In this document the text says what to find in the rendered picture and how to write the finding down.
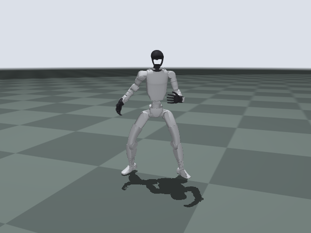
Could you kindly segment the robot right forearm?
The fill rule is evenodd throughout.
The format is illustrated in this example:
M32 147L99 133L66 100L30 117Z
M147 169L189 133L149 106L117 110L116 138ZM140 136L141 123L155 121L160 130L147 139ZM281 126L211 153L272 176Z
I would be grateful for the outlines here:
M133 86L133 85L132 85ZM131 86L131 87L132 87ZM123 100L122 102L125 103L127 101L129 101L129 99L131 98L131 96L134 94L133 91L131 90L131 87L129 88L129 90L127 91L127 93L122 97Z

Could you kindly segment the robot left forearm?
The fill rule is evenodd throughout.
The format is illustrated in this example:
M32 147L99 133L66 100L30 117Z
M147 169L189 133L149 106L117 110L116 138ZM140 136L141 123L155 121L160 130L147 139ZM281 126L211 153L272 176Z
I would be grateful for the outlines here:
M181 91L179 90L179 92L177 93L179 96L182 96L182 94L181 94ZM184 97L182 97L183 98L183 100L182 100L182 102L185 102L185 98Z

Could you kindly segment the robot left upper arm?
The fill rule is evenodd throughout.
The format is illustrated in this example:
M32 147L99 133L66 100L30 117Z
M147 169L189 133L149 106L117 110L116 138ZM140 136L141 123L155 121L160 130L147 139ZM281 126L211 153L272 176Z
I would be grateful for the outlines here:
M170 83L172 85L173 91L178 93L179 89L178 89L178 82L176 79L176 74L173 71L167 71L167 73L168 73L168 78L170 79ZM175 94L173 93L173 95Z

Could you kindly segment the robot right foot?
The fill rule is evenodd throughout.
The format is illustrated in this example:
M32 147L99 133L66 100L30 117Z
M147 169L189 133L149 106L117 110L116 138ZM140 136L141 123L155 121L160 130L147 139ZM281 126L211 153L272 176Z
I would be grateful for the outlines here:
M132 170L134 170L134 169L136 169L136 168L137 168L137 164L134 163L134 166L133 166L133 167L131 167L131 165L130 165L130 166L128 165L121 173L122 173L123 175L126 175L126 174L132 172Z

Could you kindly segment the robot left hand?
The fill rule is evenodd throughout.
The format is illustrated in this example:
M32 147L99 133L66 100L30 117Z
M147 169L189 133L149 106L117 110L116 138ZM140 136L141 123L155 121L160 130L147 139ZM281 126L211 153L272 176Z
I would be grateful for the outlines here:
M176 95L171 95L171 94L168 94L169 96L173 96L173 97L167 97L167 98L170 98L170 99L172 99L172 100L168 100L168 101L172 101L172 102L167 102L167 103L171 103L171 104L173 104L173 103L182 103L182 100L183 100L183 96L179 96L176 92L173 92L172 91L172 93L174 93L174 94L176 94Z

